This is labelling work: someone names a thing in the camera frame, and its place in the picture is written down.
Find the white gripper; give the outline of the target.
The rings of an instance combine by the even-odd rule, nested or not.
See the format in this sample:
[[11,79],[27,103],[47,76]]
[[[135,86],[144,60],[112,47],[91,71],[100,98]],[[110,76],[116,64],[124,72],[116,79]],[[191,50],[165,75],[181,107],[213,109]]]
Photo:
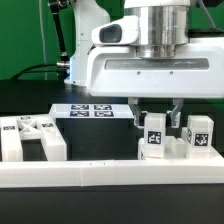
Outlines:
[[92,41],[88,92],[129,97],[136,127],[147,115],[138,98],[174,98],[166,125],[178,128],[184,102],[178,98],[224,97],[224,37],[189,38],[184,24],[130,15],[95,28]]

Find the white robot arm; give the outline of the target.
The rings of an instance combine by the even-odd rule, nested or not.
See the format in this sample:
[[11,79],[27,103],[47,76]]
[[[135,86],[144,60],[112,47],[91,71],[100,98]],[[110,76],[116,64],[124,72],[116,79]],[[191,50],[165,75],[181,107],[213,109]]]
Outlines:
[[96,0],[76,0],[76,50],[68,84],[93,96],[171,98],[171,120],[186,98],[224,98],[224,37],[190,37],[188,11],[201,0],[125,0],[111,21]]

